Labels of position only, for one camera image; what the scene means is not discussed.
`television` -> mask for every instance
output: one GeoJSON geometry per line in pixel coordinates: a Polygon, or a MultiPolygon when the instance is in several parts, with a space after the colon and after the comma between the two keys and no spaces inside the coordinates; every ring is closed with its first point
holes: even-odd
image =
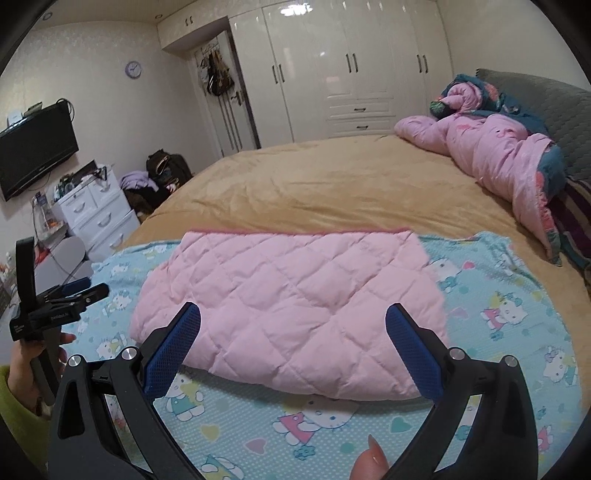
{"type": "Polygon", "coordinates": [[[77,151],[65,100],[0,132],[0,188],[4,200],[22,193],[77,151]]]}

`human hand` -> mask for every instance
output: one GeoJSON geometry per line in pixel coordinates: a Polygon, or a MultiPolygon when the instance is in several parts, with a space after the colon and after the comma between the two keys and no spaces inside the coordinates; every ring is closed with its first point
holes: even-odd
{"type": "Polygon", "coordinates": [[[368,446],[355,460],[349,480],[381,480],[388,472],[384,451],[371,435],[368,437],[368,446]]]}
{"type": "MultiPolygon", "coordinates": [[[[62,333],[60,343],[62,345],[72,343],[76,340],[76,335],[72,333],[62,333]]],[[[14,342],[10,358],[10,370],[8,373],[8,389],[18,400],[18,402],[27,410],[36,413],[37,401],[41,396],[39,387],[33,377],[31,369],[31,360],[41,355],[45,349],[43,341],[35,342],[14,342]]],[[[67,354],[63,348],[60,348],[59,359],[62,364],[67,361],[67,354]]],[[[65,365],[60,368],[60,375],[63,373],[65,365]]]]}

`green sleeve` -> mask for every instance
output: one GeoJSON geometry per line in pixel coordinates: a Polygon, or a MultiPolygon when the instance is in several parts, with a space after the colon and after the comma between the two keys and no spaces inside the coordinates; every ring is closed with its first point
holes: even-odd
{"type": "Polygon", "coordinates": [[[23,407],[8,389],[8,367],[0,367],[0,415],[29,460],[46,471],[49,420],[23,407]]]}

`silver bolt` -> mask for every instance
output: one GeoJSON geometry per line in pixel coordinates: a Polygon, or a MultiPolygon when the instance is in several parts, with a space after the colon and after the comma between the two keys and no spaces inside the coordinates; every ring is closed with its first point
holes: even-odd
{"type": "Polygon", "coordinates": [[[449,356],[451,356],[454,360],[464,360],[466,354],[461,348],[452,348],[449,350],[449,356]]]}
{"type": "Polygon", "coordinates": [[[510,367],[516,367],[517,366],[517,359],[513,355],[507,355],[505,357],[505,363],[507,365],[509,365],[510,367]]]}
{"type": "Polygon", "coordinates": [[[133,358],[135,358],[135,356],[138,354],[138,350],[135,347],[129,346],[127,347],[125,350],[123,350],[123,352],[121,352],[121,356],[123,357],[123,360],[131,360],[133,358]]]}
{"type": "Polygon", "coordinates": [[[82,362],[82,357],[80,355],[72,355],[68,360],[68,365],[71,367],[77,367],[82,362]]]}

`clock face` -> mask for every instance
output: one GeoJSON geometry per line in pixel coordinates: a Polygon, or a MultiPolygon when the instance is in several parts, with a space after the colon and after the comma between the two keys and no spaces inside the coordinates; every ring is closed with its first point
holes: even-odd
{"type": "Polygon", "coordinates": [[[125,73],[127,74],[127,76],[130,79],[136,79],[138,78],[140,75],[142,75],[142,66],[139,64],[138,61],[130,61],[126,66],[125,66],[125,73]]]}

